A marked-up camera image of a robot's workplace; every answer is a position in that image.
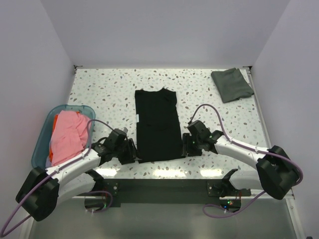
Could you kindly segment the black t shirt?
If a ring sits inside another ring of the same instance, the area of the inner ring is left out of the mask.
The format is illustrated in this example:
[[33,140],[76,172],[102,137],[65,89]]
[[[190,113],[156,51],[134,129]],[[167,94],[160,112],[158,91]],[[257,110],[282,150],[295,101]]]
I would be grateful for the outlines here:
[[176,92],[135,91],[139,163],[183,158]]

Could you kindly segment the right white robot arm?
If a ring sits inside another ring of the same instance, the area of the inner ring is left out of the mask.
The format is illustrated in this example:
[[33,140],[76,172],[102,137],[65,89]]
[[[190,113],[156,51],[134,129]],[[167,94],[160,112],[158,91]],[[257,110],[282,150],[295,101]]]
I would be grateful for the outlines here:
[[232,196],[241,190],[263,190],[274,199],[281,200],[301,178],[286,152],[273,146],[270,149],[253,147],[237,142],[223,131],[211,132],[203,122],[196,120],[182,135],[182,154],[201,156],[203,151],[225,155],[252,168],[250,171],[230,170],[215,187],[220,197]]

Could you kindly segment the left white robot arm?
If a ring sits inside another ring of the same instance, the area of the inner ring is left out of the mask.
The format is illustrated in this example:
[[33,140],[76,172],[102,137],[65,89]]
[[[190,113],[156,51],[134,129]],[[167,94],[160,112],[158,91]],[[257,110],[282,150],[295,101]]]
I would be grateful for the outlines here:
[[47,218],[56,206],[74,196],[103,191],[103,177],[95,168],[117,158],[121,164],[133,163],[137,151],[127,129],[114,129],[108,137],[92,144],[74,158],[46,169],[33,168],[15,200],[36,220]]

